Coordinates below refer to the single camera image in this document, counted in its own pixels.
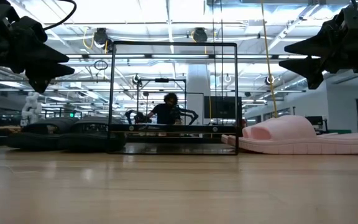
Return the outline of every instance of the white humanoid robot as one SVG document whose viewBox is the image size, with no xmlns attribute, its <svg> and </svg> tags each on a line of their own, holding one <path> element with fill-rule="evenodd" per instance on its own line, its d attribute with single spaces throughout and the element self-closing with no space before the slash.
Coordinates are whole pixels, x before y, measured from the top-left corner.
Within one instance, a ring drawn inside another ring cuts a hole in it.
<svg viewBox="0 0 358 224">
<path fill-rule="evenodd" d="M 42 105 L 38 103 L 39 96 L 39 93 L 29 93 L 25 98 L 25 105 L 22 109 L 22 127 L 34 124 L 39 120 L 39 114 L 42 112 Z"/>
</svg>

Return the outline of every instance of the person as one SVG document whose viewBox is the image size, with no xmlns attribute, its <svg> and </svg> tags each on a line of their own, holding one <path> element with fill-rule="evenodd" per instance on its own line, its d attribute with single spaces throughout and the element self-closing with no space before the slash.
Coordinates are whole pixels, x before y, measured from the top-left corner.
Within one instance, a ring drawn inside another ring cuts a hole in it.
<svg viewBox="0 0 358 224">
<path fill-rule="evenodd" d="M 147 115 L 147 118 L 151 118 L 153 115 L 157 115 L 157 124 L 177 124 L 180 123 L 180 115 L 173 112 L 173 108 L 178 104 L 178 97 L 174 93 L 169 93 L 164 96 L 164 102 L 153 108 L 153 110 Z"/>
</svg>

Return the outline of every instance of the slide sandal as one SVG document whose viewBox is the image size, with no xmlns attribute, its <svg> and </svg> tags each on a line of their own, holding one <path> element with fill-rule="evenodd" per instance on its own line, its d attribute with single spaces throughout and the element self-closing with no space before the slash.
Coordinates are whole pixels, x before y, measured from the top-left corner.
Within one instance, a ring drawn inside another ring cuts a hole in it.
<svg viewBox="0 0 358 224">
<path fill-rule="evenodd" d="M 69 132 L 78 118 L 50 118 L 23 127 L 21 133 L 8 136 L 6 145 L 19 149 L 57 150 L 62 134 Z"/>
<path fill-rule="evenodd" d="M 118 119 L 112 118 L 112 124 L 122 124 Z M 61 136 L 58 141 L 59 149 L 86 149 L 92 151 L 114 152 L 121 150 L 126 144 L 124 133 L 111 133 L 107 142 L 108 118 L 85 117 L 77 121 L 70 132 Z"/>
<path fill-rule="evenodd" d="M 317 136 L 302 116 L 282 116 L 243 129 L 239 147 L 264 154 L 358 154 L 357 134 Z M 222 142 L 234 145 L 235 136 L 222 135 Z"/>
</svg>

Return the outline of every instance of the computer monitor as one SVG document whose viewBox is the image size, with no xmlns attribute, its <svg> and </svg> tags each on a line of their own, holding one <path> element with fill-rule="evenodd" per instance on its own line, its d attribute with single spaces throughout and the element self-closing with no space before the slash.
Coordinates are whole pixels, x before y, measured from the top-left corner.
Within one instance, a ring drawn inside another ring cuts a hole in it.
<svg viewBox="0 0 358 224">
<path fill-rule="evenodd" d="M 241 114 L 241 97 L 238 97 L 238 111 Z M 236 118 L 235 96 L 204 96 L 204 118 Z"/>
<path fill-rule="evenodd" d="M 322 116 L 307 116 L 305 118 L 311 123 L 311 125 L 318 125 L 318 126 L 323 125 L 323 117 Z"/>
</svg>

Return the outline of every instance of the wooden floor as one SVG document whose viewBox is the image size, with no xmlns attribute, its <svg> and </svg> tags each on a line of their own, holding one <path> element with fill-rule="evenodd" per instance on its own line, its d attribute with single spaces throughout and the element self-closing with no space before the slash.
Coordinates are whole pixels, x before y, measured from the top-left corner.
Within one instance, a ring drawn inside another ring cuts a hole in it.
<svg viewBox="0 0 358 224">
<path fill-rule="evenodd" d="M 358 224 L 358 156 L 112 156 L 0 147 L 0 223 Z"/>
</svg>

